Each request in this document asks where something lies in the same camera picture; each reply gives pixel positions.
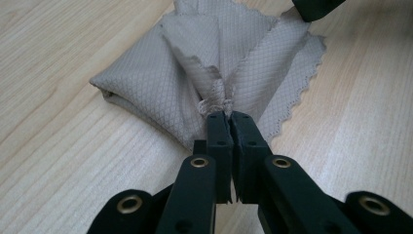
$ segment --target black object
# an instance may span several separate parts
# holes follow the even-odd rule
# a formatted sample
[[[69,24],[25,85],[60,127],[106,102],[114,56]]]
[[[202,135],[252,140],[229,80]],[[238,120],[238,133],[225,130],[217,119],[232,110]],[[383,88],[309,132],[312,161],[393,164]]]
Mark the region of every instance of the black object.
[[[319,20],[346,0],[292,0],[304,21]]]
[[[413,233],[413,219],[387,199],[355,192],[342,203],[324,194],[293,159],[273,155],[252,118],[207,117],[207,140],[196,140],[175,184],[155,196],[114,196],[88,233],[213,233],[215,204],[258,205],[265,233]]]

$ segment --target pinched fabric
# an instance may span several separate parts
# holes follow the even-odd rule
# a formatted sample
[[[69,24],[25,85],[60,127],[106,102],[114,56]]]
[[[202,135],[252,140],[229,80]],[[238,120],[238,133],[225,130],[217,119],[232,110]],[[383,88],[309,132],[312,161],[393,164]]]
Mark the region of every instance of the pinched fabric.
[[[230,0],[176,0],[120,58],[91,79],[103,97],[191,148],[206,116],[251,115],[271,140],[325,51],[295,8],[263,16]]]

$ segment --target bolt hole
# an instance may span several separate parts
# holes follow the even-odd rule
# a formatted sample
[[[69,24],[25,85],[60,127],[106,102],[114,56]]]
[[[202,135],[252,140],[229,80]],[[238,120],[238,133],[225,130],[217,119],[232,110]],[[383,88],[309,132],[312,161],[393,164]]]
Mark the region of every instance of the bolt hole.
[[[188,219],[179,220],[175,224],[175,229],[179,233],[188,233],[192,229],[192,222]]]
[[[121,214],[131,214],[139,210],[142,206],[142,199],[136,195],[128,196],[119,201],[117,209]]]
[[[322,224],[322,227],[324,228],[324,231],[329,234],[340,234],[341,233],[340,226],[332,221],[325,221]]]
[[[285,159],[274,159],[273,164],[279,168],[289,168],[291,166],[291,163],[286,161]]]
[[[205,158],[196,158],[191,160],[191,165],[195,168],[203,168],[208,164],[207,159]]]
[[[375,215],[385,216],[390,213],[389,207],[376,198],[362,196],[358,199],[358,202],[363,208]]]

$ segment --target tabletop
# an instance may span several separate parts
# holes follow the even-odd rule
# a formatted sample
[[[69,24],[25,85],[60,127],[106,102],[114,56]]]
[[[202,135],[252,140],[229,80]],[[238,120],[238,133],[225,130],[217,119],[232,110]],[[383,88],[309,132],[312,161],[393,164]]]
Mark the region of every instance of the tabletop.
[[[265,15],[286,0],[244,0]],[[0,232],[86,233],[113,195],[157,193],[191,155],[107,103],[89,79],[172,0],[0,1]],[[348,0],[312,23],[326,53],[271,144],[327,194],[380,194],[413,215],[413,1]],[[216,233],[263,233],[257,207],[218,205]]]

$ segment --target brass ring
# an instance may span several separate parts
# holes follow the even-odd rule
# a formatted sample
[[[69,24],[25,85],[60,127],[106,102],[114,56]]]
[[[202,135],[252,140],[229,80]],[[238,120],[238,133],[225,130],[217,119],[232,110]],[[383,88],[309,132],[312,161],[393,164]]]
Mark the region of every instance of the brass ring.
[[[125,205],[127,202],[132,202],[131,205]],[[131,195],[128,197],[125,197],[121,201],[119,201],[117,209],[118,212],[121,214],[131,214],[139,210],[139,208],[142,206],[142,199],[136,195]]]
[[[289,168],[291,167],[291,163],[285,159],[282,158],[276,158],[273,160],[274,166],[277,166],[279,168]]]
[[[358,199],[358,202],[363,208],[375,215],[385,216],[390,213],[389,207],[376,198],[362,196]]]
[[[191,160],[191,165],[195,168],[203,168],[208,164],[208,160],[205,158],[195,158]]]

